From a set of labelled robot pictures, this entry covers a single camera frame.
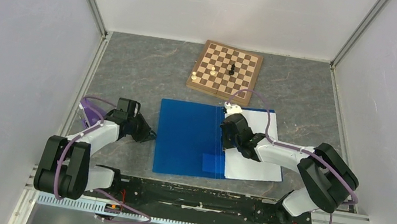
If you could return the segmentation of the white paper stack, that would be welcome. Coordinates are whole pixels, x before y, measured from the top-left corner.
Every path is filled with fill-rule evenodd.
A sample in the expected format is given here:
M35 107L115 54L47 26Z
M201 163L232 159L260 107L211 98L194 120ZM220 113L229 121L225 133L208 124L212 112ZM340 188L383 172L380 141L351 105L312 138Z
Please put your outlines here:
M270 115L267 115L265 109L244 108L243 115L254 133L267 131L272 139L278 139L277 118L273 110L270 111ZM282 182L283 180L280 166L244 158L236 149L226 150L225 158L224 177L226 179L265 182Z

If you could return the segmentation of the blue folder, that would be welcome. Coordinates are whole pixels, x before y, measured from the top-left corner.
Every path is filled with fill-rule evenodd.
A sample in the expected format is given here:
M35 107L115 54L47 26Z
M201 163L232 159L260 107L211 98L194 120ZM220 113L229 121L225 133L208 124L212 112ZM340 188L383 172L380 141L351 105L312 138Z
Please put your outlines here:
M162 99L153 172L225 179L222 106Z

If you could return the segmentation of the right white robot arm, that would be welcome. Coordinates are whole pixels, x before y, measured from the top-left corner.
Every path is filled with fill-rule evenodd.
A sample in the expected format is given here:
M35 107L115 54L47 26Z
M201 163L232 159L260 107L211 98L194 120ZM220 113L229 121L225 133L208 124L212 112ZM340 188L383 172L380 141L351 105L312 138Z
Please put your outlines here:
M225 150L236 149L246 159L270 163L301 176L304 187L284 195L275 207L280 224L290 224L305 212L321 209L332 214L341 205L358 200L354 173L329 144L299 147L273 141L265 133L254 133L241 113L228 113L220 125Z

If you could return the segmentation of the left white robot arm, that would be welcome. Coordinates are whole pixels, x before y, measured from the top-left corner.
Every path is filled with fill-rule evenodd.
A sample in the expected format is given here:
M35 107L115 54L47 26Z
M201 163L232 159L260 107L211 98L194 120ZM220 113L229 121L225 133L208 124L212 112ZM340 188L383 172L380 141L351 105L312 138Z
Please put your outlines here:
M156 132L141 113L141 104L119 98L104 111L93 102L95 96L84 96L79 108L84 113L84 130L68 135L52 135L46 142L33 187L53 194L58 200L79 199L85 192L99 189L109 199L120 195L120 171L109 166L91 166L90 158L105 146L131 136L137 143L155 140Z

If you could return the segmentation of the purple stapler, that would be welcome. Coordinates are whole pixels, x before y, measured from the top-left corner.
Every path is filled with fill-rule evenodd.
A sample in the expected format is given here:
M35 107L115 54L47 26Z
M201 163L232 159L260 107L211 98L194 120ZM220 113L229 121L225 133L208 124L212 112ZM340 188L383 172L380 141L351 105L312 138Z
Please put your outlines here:
M102 108L86 98L80 100L79 108L82 111L81 123L85 129L95 125L100 119L99 115L106 115Z

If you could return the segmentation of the black chess piece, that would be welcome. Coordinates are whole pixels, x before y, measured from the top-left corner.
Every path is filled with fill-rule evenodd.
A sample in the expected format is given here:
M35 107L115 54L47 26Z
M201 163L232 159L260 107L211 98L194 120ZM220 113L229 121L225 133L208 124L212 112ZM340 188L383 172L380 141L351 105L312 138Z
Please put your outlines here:
M229 70L228 74L229 74L230 76L233 76L234 73L235 73L235 64L232 64L232 65L230 66L230 70Z

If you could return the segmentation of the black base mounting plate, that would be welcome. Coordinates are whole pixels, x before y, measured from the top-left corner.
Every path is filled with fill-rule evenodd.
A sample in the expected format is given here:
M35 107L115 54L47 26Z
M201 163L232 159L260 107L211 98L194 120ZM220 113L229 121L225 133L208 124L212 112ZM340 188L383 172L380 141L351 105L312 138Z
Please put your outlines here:
M312 224L271 199L123 175L106 192L151 217L198 224Z

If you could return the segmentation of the wooden chessboard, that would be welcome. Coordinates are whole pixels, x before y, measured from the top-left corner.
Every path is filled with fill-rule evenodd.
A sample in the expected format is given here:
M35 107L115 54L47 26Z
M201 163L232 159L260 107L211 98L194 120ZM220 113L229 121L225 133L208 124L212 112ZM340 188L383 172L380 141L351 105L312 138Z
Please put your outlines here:
M248 106L252 96L250 90L255 87L263 59L254 52L208 40L187 78L186 86L225 101L232 97L236 104ZM235 64L235 73L230 76L228 72L232 64ZM214 76L210 75L211 67L216 69ZM195 81L191 79L192 72L197 73Z

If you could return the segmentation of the white chess pawn left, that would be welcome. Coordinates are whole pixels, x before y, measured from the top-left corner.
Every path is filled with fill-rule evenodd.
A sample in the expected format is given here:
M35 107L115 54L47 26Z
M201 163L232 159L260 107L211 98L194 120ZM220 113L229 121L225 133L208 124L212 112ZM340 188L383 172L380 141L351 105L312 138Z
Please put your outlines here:
M191 74L191 79L193 81L195 81L197 79L197 75L196 74L197 74L196 72L192 72L192 74Z

